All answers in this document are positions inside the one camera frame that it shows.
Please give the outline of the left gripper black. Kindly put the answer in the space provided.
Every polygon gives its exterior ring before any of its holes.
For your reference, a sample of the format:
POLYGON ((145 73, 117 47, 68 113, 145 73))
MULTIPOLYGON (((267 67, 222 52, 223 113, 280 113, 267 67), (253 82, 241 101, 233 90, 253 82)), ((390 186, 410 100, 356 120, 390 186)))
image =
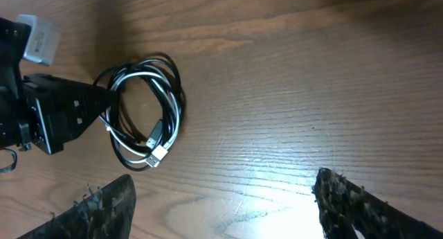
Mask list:
POLYGON ((104 87, 51 75, 25 76, 23 84, 37 122, 32 142, 46 154, 63 151, 65 143, 81 136, 118 99, 104 87))

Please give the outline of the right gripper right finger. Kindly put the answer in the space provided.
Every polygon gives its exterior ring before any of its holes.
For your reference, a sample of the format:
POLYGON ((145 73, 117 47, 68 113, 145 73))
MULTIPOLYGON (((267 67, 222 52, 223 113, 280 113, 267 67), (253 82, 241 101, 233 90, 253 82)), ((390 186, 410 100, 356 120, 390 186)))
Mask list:
POLYGON ((373 239, 442 239, 441 231, 393 208, 329 168, 318 170, 312 190, 328 239, 356 238, 358 233, 373 239))

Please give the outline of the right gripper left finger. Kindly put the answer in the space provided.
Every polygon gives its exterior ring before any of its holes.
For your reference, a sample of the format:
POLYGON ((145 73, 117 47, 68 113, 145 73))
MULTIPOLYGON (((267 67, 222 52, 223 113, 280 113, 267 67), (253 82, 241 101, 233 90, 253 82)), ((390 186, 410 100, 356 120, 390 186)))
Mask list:
POLYGON ((131 175, 124 174, 103 188, 88 188, 81 202, 25 233, 27 239, 128 239, 136 206, 136 189, 131 175))

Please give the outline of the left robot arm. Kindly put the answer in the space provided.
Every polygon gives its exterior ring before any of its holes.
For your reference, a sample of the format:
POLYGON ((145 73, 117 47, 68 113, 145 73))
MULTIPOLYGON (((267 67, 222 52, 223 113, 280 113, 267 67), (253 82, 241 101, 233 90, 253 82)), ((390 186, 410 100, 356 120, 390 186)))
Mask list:
POLYGON ((49 66, 61 35, 35 15, 1 20, 1 149, 22 151, 36 145, 46 154, 64 149, 118 100, 115 91, 48 74, 23 76, 21 60, 49 66))

